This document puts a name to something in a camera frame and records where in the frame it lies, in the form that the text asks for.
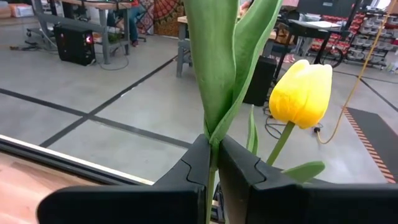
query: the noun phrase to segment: floor mat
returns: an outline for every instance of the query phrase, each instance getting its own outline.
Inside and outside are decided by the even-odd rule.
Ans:
[[[344,114],[389,183],[398,180],[398,136],[375,113],[346,108]]]

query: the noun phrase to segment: workbench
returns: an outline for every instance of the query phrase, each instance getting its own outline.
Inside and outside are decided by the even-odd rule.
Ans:
[[[79,0],[57,0],[69,4],[75,4],[82,6],[81,1]],[[92,22],[84,22],[78,21],[71,18],[60,17],[50,14],[45,14],[43,11],[43,5],[40,0],[33,0],[34,8],[35,8],[35,15],[37,16],[40,26],[43,30],[43,33],[50,37],[52,34],[47,28],[47,23],[52,24],[65,24],[75,27],[81,27],[84,29],[92,30],[93,32],[98,32],[102,36],[102,42],[97,43],[102,45],[103,55],[104,55],[104,63],[109,64],[110,52],[112,49],[115,49],[120,46],[124,46],[126,51],[126,55],[129,54],[130,50],[130,41],[129,41],[129,8],[131,8],[131,3],[129,2],[90,2],[84,1],[85,7],[94,7],[99,10],[99,24],[95,24]],[[123,11],[123,21],[124,21],[124,38],[117,43],[109,43],[108,40],[108,26],[106,24],[106,10],[122,10]],[[45,40],[47,46],[50,47],[50,43],[48,40]]]
[[[182,76],[182,65],[184,63],[188,63],[190,66],[192,65],[191,54],[188,52],[190,50],[190,41],[187,39],[187,30],[188,30],[188,20],[186,16],[179,17],[178,21],[178,56],[177,56],[177,77]],[[276,33],[274,31],[271,32],[269,36],[269,41],[267,41],[266,46],[264,47],[264,54],[268,54],[265,52],[271,52],[272,43],[276,38]]]

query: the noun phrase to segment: tulip stem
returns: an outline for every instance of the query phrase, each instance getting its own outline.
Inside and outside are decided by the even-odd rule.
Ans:
[[[268,157],[268,160],[267,160],[268,165],[272,166],[274,164],[276,158],[278,158],[279,153],[281,152],[287,139],[289,138],[293,128],[294,128],[294,123],[289,121],[286,124],[284,132],[282,132],[278,142],[276,143],[274,149],[272,150],[271,155]]]

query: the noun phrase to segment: green leaf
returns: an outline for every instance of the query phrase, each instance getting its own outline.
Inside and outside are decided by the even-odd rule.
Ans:
[[[191,55],[209,136],[232,105],[238,1],[185,0]]]
[[[225,137],[233,118],[239,111],[239,107],[249,88],[259,51],[264,47],[274,27],[281,3],[281,0],[254,1],[246,15],[236,25],[234,36],[236,59],[234,101],[232,107],[211,135],[210,144],[212,146],[219,145],[220,141]]]
[[[251,153],[253,153],[256,156],[259,140],[257,135],[256,124],[254,122],[253,110],[254,110],[254,105],[251,105],[251,110],[249,115],[249,136],[248,136],[248,141],[246,143],[246,149],[248,149]]]
[[[236,24],[234,99],[237,99],[242,91],[246,92],[246,80],[251,80],[260,51],[274,29],[281,5],[281,0],[254,1],[246,15]]]
[[[304,183],[320,174],[324,169],[325,164],[322,161],[315,161],[308,162],[291,169],[283,170],[282,173],[300,183]]]

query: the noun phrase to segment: orange extension cord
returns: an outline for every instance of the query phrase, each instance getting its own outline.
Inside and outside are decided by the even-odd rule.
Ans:
[[[328,143],[333,139],[333,137],[335,137],[335,134],[336,134],[336,132],[337,132],[338,126],[340,125],[341,118],[343,117],[343,112],[344,112],[344,110],[346,109],[347,104],[349,103],[351,97],[353,96],[353,94],[354,94],[354,92],[355,92],[355,90],[356,90],[356,87],[358,86],[358,83],[359,83],[359,81],[361,80],[361,78],[362,78],[362,76],[363,76],[363,73],[365,72],[366,65],[368,64],[369,59],[370,59],[370,57],[371,57],[371,55],[372,55],[372,53],[373,53],[373,50],[374,50],[374,48],[375,48],[375,46],[376,46],[376,44],[377,44],[377,42],[378,42],[378,40],[379,40],[379,37],[380,37],[381,31],[383,30],[384,24],[387,22],[387,19],[388,19],[388,17],[390,16],[390,14],[391,14],[391,12],[392,12],[392,9],[394,8],[394,6],[395,6],[395,4],[396,4],[396,2],[397,2],[397,0],[393,0],[393,1],[394,1],[394,2],[392,3],[392,5],[390,6],[390,8],[388,9],[387,15],[385,16],[385,18],[384,18],[384,20],[383,20],[383,22],[382,22],[382,24],[381,24],[381,26],[380,26],[380,28],[379,28],[379,32],[378,32],[377,35],[376,35],[376,39],[374,40],[374,42],[373,42],[373,44],[372,44],[372,47],[371,47],[371,50],[370,50],[370,52],[368,53],[368,56],[366,57],[366,60],[365,60],[365,62],[364,62],[364,64],[363,64],[363,66],[362,66],[362,70],[361,70],[361,72],[359,73],[358,78],[356,79],[356,82],[355,82],[355,84],[354,84],[354,87],[353,87],[353,89],[351,90],[351,93],[349,93],[349,95],[348,95],[348,97],[347,97],[347,100],[346,100],[346,102],[345,102],[343,108],[341,109],[341,113],[340,113],[340,116],[338,117],[338,120],[337,120],[337,123],[336,123],[336,127],[335,127],[335,129],[333,130],[333,134],[330,136],[330,138],[329,138],[327,141],[322,141],[322,139],[321,139],[321,137],[320,137],[320,135],[319,135],[319,131],[317,132],[318,140],[319,140],[319,142],[320,142],[321,144],[328,144]]]

